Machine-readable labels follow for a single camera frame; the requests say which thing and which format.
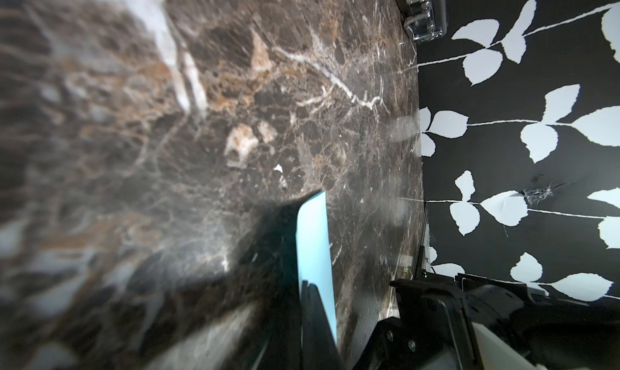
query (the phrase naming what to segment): brown marble surface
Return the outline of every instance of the brown marble surface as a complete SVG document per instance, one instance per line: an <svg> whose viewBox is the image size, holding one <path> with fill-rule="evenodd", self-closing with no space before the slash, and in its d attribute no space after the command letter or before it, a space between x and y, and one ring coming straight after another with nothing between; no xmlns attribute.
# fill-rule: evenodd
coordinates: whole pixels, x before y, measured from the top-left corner
<svg viewBox="0 0 620 370"><path fill-rule="evenodd" d="M352 366L422 232L393 0L0 0L0 21L2 367L244 367L276 291L258 228L317 190Z"/></svg>

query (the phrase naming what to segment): wall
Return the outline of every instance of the wall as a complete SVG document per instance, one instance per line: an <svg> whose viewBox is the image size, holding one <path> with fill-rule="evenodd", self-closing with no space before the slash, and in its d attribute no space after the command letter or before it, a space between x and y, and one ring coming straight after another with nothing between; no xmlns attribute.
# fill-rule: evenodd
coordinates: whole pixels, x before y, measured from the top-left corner
<svg viewBox="0 0 620 370"><path fill-rule="evenodd" d="M418 49L438 273L620 296L619 2L448 0Z"/></svg>
<svg viewBox="0 0 620 370"><path fill-rule="evenodd" d="M418 104L394 0L0 0L0 25L0 368L252 367L317 190L359 356L423 227L416 141L384 134Z"/></svg>

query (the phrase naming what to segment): black wallpaper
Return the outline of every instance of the black wallpaper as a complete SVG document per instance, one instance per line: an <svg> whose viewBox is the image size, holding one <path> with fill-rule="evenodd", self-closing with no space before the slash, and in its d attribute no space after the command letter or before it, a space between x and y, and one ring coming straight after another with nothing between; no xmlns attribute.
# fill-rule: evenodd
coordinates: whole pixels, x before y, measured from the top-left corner
<svg viewBox="0 0 620 370"><path fill-rule="evenodd" d="M448 0L448 35L418 46L418 63L460 56L481 46L470 40L452 40L464 25L478 19L496 19L501 40L513 26L528 0ZM536 0L528 31L555 24L620 0ZM453 110L469 116L468 124L505 119L540 121L545 95L565 85L580 84L572 112L560 122L573 122L595 110L620 105L620 62L601 32L605 11L569 24L540 31L526 38L520 64L503 56L491 78L472 85L464 74L463 59L419 67L420 107L434 115ZM491 47L503 52L501 44ZM589 141L569 126L555 126L557 148L534 163L520 139L524 123L469 126L462 137L431 135L435 153L423 157L426 200L460 200L454 180L470 170L480 203L502 191L552 188L553 195L530 208L620 217L620 208L588 199L599 190L620 188L620 147ZM614 126L620 135L620 126ZM599 236L600 219L528 212L517 226L498 223L479 208L480 224L466 235L459 233L449 203L427 203L437 250L434 265L455 263L466 273L499 280L514 279L510 270L523 253L543 267L538 282L557 282L576 273L595 273L613 284L609 296L620 297L620 249L608 248ZM550 286L553 296L564 297ZM609 298L600 301L613 302Z"/></svg>

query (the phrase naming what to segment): wallpaper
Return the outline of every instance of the wallpaper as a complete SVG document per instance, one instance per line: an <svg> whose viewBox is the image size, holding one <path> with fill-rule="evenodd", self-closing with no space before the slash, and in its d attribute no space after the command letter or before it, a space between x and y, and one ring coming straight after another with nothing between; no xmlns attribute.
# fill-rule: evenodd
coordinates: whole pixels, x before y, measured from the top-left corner
<svg viewBox="0 0 620 370"><path fill-rule="evenodd" d="M433 269L617 303L620 0L447 4L407 68Z"/></svg>

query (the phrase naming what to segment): white leaf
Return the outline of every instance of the white leaf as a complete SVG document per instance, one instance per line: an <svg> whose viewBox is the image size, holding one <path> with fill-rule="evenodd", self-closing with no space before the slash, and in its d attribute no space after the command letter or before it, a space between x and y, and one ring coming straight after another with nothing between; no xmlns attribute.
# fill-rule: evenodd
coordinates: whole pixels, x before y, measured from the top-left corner
<svg viewBox="0 0 620 370"><path fill-rule="evenodd" d="M499 69L503 56L501 52L481 49L463 60L463 70L472 86L493 76Z"/></svg>
<svg viewBox="0 0 620 370"><path fill-rule="evenodd" d="M536 11L536 0L528 0L521 9L521 14L516 20L515 25L508 31L501 41L506 57L514 63L521 63L521 58L525 54L525 37L523 33L531 25Z"/></svg>
<svg viewBox="0 0 620 370"><path fill-rule="evenodd" d="M420 132L426 132L430 125L429 108L420 109Z"/></svg>
<svg viewBox="0 0 620 370"><path fill-rule="evenodd" d="M420 134L420 146L422 147L422 156L431 157L435 153L435 141L428 134Z"/></svg>
<svg viewBox="0 0 620 370"><path fill-rule="evenodd" d="M440 110L435 113L429 132L447 139L461 137L467 131L469 117L452 110Z"/></svg>
<svg viewBox="0 0 620 370"><path fill-rule="evenodd" d="M474 178L471 176L469 170L457 177L456 180L454 180L454 184L461 191L461 195L463 195L462 200L464 202L469 201L469 199L471 199L471 194L476 192L476 188L474 188Z"/></svg>
<svg viewBox="0 0 620 370"><path fill-rule="evenodd" d="M452 40L467 39L489 47L495 39L500 23L493 19L475 20L462 26L452 35Z"/></svg>
<svg viewBox="0 0 620 370"><path fill-rule="evenodd" d="M609 41L611 49L616 51L614 59L620 63L620 4L615 4L603 15L601 31Z"/></svg>
<svg viewBox="0 0 620 370"><path fill-rule="evenodd" d="M620 188L597 191L588 195L588 199L613 204L620 209Z"/></svg>
<svg viewBox="0 0 620 370"><path fill-rule="evenodd" d="M433 271L442 276L455 277L459 273L465 274L465 269L461 265L457 264L439 264L433 265Z"/></svg>
<svg viewBox="0 0 620 370"><path fill-rule="evenodd" d="M530 151L530 158L538 163L557 147L557 132L542 122L529 124L521 131L521 141Z"/></svg>
<svg viewBox="0 0 620 370"><path fill-rule="evenodd" d="M429 248L429 263L433 263L437 259L437 250L434 247Z"/></svg>
<svg viewBox="0 0 620 370"><path fill-rule="evenodd" d="M598 224L598 234L607 249L620 249L620 217L606 217Z"/></svg>
<svg viewBox="0 0 620 370"><path fill-rule="evenodd" d="M581 301L595 301L607 294L613 281L606 280L594 273L571 274L551 284L553 288Z"/></svg>
<svg viewBox="0 0 620 370"><path fill-rule="evenodd" d="M450 204L450 215L459 227L459 233L463 235L474 231L480 223L480 212L468 202Z"/></svg>
<svg viewBox="0 0 620 370"><path fill-rule="evenodd" d="M480 203L496 221L506 226L517 226L521 218L528 216L528 205L523 195L506 191L485 199Z"/></svg>
<svg viewBox="0 0 620 370"><path fill-rule="evenodd" d="M607 147L620 147L620 106L599 109L571 124L588 140Z"/></svg>
<svg viewBox="0 0 620 370"><path fill-rule="evenodd" d="M529 253L523 253L519 262L510 270L510 277L521 282L539 280L543 276L542 274L543 266Z"/></svg>
<svg viewBox="0 0 620 370"><path fill-rule="evenodd" d="M567 85L547 93L544 96L545 107L542 121L549 124L568 116L577 101L579 87L579 85Z"/></svg>

